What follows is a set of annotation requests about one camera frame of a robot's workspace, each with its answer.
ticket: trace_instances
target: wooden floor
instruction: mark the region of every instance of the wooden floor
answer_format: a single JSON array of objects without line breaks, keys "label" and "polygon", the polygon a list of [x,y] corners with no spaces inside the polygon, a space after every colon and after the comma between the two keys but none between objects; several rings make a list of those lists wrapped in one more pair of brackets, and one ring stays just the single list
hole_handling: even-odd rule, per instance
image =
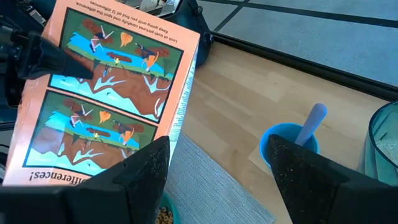
[{"label": "wooden floor", "polygon": [[321,155],[355,169],[369,120],[386,101],[215,43],[195,73],[183,132],[272,212],[276,223],[291,223],[258,144],[274,124],[303,124],[315,103],[328,107],[316,132]]}]

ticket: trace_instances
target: blue spoon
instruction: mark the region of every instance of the blue spoon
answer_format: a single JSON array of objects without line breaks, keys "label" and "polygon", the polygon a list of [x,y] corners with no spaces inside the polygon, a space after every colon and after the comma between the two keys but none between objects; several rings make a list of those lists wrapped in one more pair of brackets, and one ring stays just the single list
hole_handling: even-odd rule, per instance
[{"label": "blue spoon", "polygon": [[328,108],[325,105],[321,103],[315,104],[294,143],[303,146],[321,124],[326,114],[328,114]]}]

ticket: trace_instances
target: blue cup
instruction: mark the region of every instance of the blue cup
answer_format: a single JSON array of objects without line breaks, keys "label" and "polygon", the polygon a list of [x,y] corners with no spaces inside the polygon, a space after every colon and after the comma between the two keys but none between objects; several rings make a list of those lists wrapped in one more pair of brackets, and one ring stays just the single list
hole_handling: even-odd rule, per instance
[{"label": "blue cup", "polygon": [[[259,148],[260,148],[261,157],[266,162],[268,168],[271,169],[271,165],[269,165],[269,159],[268,159],[268,153],[267,153],[269,136],[271,134],[277,134],[277,135],[282,136],[283,138],[294,143],[302,128],[303,128],[303,126],[301,126],[299,124],[281,123],[281,124],[272,126],[264,133],[264,135],[262,136],[262,138],[260,140]],[[311,135],[310,139],[304,144],[304,148],[319,154],[319,145],[318,145],[317,138],[314,135]]]}]

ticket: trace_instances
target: orange book cover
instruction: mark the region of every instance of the orange book cover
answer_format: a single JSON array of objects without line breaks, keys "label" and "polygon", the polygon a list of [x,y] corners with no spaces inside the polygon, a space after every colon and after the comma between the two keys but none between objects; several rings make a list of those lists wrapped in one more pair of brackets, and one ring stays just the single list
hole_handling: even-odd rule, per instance
[{"label": "orange book cover", "polygon": [[94,77],[26,82],[4,185],[76,185],[163,135],[174,151],[199,34],[116,1],[72,0],[57,1],[43,36]]}]

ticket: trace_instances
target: gray rug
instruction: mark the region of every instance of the gray rug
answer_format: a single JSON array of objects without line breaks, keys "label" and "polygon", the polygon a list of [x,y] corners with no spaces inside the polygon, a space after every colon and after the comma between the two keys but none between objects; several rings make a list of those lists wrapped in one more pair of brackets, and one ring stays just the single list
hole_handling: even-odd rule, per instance
[{"label": "gray rug", "polygon": [[275,217],[186,135],[180,135],[165,191],[183,224],[265,223]]}]

